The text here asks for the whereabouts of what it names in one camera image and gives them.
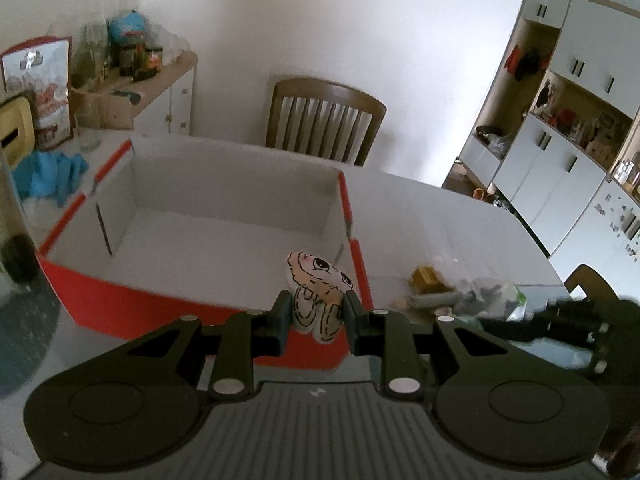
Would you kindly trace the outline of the brown wooden chair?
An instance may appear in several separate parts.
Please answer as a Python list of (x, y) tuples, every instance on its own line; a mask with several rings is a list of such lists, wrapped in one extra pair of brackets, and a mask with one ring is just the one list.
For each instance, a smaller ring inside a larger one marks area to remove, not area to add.
[(366, 92), (311, 77), (278, 81), (265, 146), (362, 167), (387, 107)]

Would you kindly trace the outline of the white wall cupboard unit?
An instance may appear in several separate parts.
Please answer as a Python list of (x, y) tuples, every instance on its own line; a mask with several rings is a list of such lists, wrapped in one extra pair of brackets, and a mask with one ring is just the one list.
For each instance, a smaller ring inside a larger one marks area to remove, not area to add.
[(561, 278), (639, 292), (639, 15), (523, 0), (445, 188), (514, 214)]

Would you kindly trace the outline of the white sideboard cabinet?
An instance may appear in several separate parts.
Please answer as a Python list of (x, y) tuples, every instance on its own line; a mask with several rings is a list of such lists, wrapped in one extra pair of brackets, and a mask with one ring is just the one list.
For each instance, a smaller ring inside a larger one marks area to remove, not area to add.
[(198, 56), (182, 52), (149, 79), (134, 81), (111, 70), (106, 81), (70, 89), (70, 114), (87, 113), (89, 124), (146, 134), (191, 133), (191, 108)]

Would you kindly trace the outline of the yellow small carton box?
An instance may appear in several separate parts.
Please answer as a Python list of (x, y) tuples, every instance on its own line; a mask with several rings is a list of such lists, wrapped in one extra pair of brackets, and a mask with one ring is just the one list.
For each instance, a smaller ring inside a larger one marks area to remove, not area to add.
[(419, 295), (437, 294), (446, 289), (430, 266), (418, 266), (411, 275), (410, 286)]

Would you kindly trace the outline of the grey oval case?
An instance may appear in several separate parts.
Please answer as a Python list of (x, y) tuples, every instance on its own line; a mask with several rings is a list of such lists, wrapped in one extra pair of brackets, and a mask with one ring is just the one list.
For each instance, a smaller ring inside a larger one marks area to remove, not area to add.
[(416, 310), (452, 307), (460, 300), (460, 297), (458, 292), (433, 292), (432, 294), (411, 296), (408, 299), (408, 306)]

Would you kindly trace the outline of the blue cloth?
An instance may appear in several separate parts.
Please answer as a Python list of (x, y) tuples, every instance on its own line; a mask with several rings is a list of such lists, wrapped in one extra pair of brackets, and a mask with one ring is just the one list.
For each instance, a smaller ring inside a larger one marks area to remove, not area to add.
[(13, 170), (13, 180), (18, 196), (26, 198), (54, 198), (59, 207), (76, 193), (81, 177), (89, 164), (81, 156), (59, 152), (33, 152)]

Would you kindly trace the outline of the yellow tissue box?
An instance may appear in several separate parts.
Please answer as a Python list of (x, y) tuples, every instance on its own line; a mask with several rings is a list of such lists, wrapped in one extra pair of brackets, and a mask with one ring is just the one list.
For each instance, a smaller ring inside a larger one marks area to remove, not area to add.
[(35, 130), (29, 100), (16, 96), (1, 105), (1, 148), (11, 167), (35, 149)]

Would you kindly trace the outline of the red white snack bag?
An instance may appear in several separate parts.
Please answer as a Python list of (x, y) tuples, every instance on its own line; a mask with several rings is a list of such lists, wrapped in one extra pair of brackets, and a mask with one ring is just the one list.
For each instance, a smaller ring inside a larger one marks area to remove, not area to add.
[(51, 151), (73, 137), (70, 124), (72, 38), (40, 36), (1, 53), (3, 87), (29, 102), (35, 149)]

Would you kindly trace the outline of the red and white cardboard box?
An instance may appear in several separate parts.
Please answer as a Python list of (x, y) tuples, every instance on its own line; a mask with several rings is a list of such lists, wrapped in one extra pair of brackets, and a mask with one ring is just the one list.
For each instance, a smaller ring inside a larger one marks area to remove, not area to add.
[(38, 258), (76, 324), (134, 339), (187, 314), (215, 324), (270, 308), (291, 252), (335, 264), (370, 306), (352, 222), (346, 172), (329, 162), (133, 136), (90, 156)]

